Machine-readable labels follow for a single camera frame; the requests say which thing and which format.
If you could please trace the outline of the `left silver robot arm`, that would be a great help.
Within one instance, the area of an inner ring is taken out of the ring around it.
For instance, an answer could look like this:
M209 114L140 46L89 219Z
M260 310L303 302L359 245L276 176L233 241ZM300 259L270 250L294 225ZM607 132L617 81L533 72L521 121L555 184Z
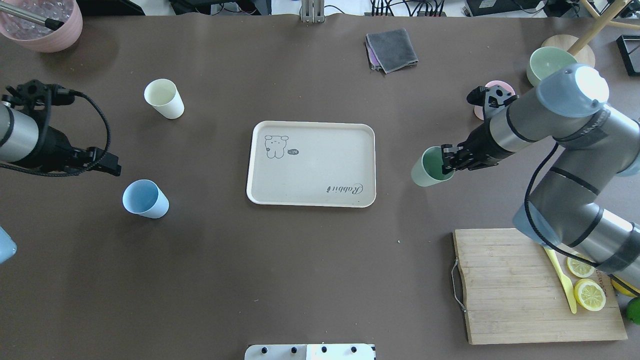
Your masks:
M87 94L37 79L7 86L1 98L1 167L48 178L79 176L98 171L119 177L119 158L109 152L112 132L102 109ZM105 148L71 146L66 134L51 127L51 109L68 106L79 97L96 110L105 125Z

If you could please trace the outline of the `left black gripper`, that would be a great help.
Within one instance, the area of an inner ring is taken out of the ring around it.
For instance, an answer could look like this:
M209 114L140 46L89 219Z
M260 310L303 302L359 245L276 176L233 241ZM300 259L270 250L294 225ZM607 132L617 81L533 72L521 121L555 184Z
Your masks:
M67 136L51 127L51 108L73 104L80 97L92 107L87 94L59 84L33 79L16 88L6 87L2 96L2 167L35 176L78 176L99 171L119 177L119 158L96 146L71 146Z

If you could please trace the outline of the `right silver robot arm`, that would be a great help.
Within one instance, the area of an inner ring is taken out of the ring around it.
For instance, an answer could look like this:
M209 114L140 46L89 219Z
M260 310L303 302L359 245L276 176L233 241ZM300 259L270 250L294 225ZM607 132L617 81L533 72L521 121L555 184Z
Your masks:
M639 123L608 104L599 72L573 63L544 78L456 146L442 145L444 174L496 166L553 137L560 156L513 219L538 244L565 244L638 288L639 225L595 201L615 176L639 173Z

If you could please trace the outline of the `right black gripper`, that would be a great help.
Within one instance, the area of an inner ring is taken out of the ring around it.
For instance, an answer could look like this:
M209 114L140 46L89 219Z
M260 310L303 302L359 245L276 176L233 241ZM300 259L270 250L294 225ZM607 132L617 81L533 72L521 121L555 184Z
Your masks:
M442 145L442 174L451 174L455 170L478 170L496 166L501 160L513 154L498 145L494 135L490 133L490 119L498 112L506 109L510 103L518 99L514 91L501 85L478 86L466 96L466 102L481 106L483 124L469 134L466 141L454 145Z

